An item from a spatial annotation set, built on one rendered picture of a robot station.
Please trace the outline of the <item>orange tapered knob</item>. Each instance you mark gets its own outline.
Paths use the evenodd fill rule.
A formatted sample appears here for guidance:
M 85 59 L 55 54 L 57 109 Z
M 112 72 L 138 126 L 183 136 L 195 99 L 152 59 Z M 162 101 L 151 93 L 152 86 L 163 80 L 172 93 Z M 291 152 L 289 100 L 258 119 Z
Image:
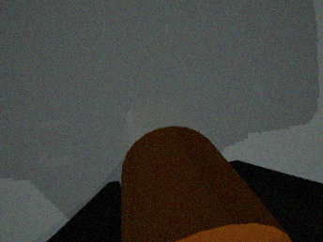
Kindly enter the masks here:
M 195 129 L 146 133 L 121 167 L 121 242 L 292 242 Z

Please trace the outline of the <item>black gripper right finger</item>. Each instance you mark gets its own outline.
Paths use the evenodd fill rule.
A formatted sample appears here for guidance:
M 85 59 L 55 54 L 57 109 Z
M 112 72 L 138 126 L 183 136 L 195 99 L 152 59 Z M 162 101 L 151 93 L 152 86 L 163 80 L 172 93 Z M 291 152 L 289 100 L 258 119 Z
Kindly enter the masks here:
M 323 242 L 323 182 L 244 161 L 229 165 L 243 178 L 292 242 Z

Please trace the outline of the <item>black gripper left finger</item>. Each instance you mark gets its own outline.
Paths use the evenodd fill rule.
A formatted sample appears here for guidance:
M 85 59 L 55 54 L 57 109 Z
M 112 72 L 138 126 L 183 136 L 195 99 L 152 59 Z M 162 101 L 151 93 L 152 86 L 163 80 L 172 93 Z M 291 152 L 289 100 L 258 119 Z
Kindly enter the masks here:
M 46 242 L 121 242 L 120 201 L 120 182 L 108 182 Z

